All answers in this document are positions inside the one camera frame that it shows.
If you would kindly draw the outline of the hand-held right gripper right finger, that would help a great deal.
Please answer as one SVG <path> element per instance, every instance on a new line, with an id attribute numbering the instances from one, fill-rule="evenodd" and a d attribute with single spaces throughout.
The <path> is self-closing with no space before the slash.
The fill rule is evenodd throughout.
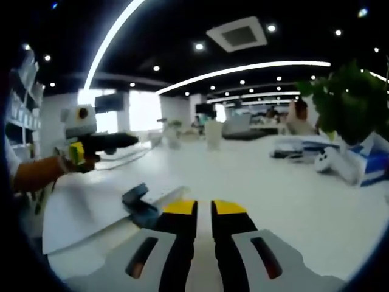
<path id="1" fill-rule="evenodd" d="M 302 254 L 258 229 L 239 204 L 211 202 L 215 257 L 224 291 L 340 291 L 344 281 L 309 269 Z"/>

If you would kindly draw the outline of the person's left hand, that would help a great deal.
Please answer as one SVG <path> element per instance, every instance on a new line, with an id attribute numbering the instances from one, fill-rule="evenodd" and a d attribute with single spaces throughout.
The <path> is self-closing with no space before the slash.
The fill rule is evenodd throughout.
<path id="1" fill-rule="evenodd" d="M 70 160 L 65 160 L 65 165 L 69 173 L 87 173 L 95 169 L 96 163 L 100 162 L 100 156 L 97 154 L 89 155 L 84 158 L 84 163 L 74 164 Z"/>

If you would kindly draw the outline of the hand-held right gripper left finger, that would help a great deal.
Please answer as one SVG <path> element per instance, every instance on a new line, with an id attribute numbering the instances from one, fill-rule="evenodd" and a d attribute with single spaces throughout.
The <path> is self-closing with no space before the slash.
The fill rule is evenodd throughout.
<path id="1" fill-rule="evenodd" d="M 102 267 L 72 277 L 72 291 L 185 291 L 194 256 L 196 200 L 177 200 L 150 228 L 108 253 Z"/>

